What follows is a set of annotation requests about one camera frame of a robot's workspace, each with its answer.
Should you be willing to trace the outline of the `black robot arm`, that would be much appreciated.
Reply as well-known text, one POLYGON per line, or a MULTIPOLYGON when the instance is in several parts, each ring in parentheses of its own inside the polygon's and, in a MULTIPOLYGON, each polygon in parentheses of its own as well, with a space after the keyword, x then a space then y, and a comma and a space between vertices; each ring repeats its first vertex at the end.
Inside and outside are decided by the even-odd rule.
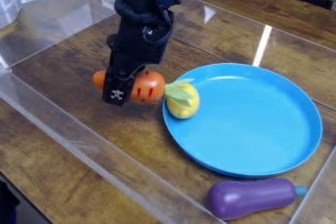
POLYGON ((107 39, 111 60, 103 87, 107 103, 123 105, 129 100, 135 75, 147 65, 159 64, 173 29, 169 8, 181 0, 116 0, 121 18, 119 31, 107 39))

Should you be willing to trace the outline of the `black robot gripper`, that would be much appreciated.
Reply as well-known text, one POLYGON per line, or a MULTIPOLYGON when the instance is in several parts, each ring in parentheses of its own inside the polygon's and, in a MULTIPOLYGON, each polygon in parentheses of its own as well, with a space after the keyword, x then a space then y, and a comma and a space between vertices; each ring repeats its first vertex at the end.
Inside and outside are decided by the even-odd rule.
POLYGON ((116 1, 115 8, 121 21, 119 32, 108 39, 112 59, 104 77, 103 100, 123 106, 129 101, 136 71, 161 62, 172 34, 173 12, 149 6, 137 13, 124 0, 116 1))

